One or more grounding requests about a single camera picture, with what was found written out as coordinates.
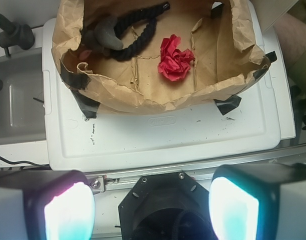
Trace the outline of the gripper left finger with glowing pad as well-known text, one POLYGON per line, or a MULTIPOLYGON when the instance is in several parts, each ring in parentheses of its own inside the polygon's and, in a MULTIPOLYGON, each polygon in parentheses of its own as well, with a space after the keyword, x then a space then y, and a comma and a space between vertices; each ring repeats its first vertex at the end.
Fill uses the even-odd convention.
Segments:
POLYGON ((89 240, 94 223, 81 171, 0 171, 0 240, 89 240))

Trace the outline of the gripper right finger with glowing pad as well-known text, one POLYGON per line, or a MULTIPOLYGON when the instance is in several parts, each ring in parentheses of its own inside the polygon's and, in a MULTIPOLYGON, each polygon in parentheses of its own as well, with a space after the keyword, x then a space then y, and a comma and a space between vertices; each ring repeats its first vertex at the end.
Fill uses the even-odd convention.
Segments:
POLYGON ((220 240, 306 240, 306 164, 221 165, 208 203, 220 240))

